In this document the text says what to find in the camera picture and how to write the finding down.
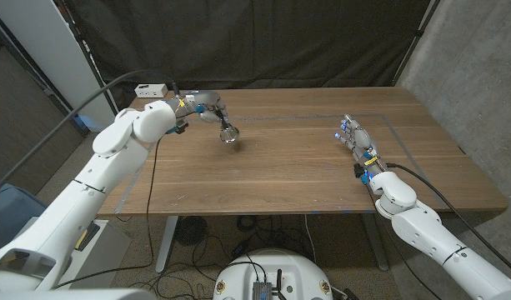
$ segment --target table top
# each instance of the table top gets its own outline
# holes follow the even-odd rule
[[[190,118],[183,134],[159,144],[149,212],[167,215],[370,213],[352,153],[334,138],[351,114],[387,163],[425,176],[460,210],[501,211],[508,203],[456,142],[403,87],[218,91],[234,143],[219,125]],[[137,98],[132,108],[156,99]],[[154,147],[140,172],[108,196],[98,214],[146,213]],[[418,199],[448,210],[418,179],[396,169]]]

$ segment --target black backdrop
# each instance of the black backdrop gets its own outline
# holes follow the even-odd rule
[[[181,89],[388,86],[428,4],[67,1],[106,82],[155,68]],[[126,84],[124,96],[116,92],[121,108],[132,101],[135,85]]]

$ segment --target white box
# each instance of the white box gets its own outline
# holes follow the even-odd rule
[[[139,98],[164,98],[168,93],[168,87],[166,84],[138,84],[135,88],[135,93]]]

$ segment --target table leg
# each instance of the table leg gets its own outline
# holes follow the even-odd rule
[[[166,226],[164,227],[163,241],[161,242],[161,248],[157,255],[157,265],[155,266],[155,272],[161,273],[166,267],[168,262],[168,254],[173,246],[173,234],[175,233],[175,227],[178,225],[179,216],[168,216],[166,220]]]
[[[364,229],[366,230],[370,245],[372,245],[373,255],[378,264],[378,269],[381,272],[387,272],[389,269],[388,259],[383,243],[381,242],[381,237],[379,236],[375,216],[373,213],[363,213],[361,214],[361,219],[363,220]]]

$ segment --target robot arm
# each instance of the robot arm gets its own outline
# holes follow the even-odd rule
[[[377,211],[391,220],[396,234],[441,265],[472,299],[511,299],[511,279],[458,240],[407,183],[387,171],[366,130],[348,114],[341,129],[335,137],[353,151],[364,169],[364,184],[381,196]]]
[[[83,170],[28,230],[0,249],[0,292],[47,291],[57,285],[77,240],[107,195],[146,161],[148,150],[138,140],[155,143],[165,133],[179,133],[191,113],[216,116],[210,121],[222,124],[224,142],[238,137],[216,92],[194,91],[151,102],[141,112],[122,110],[94,139],[95,154]]]

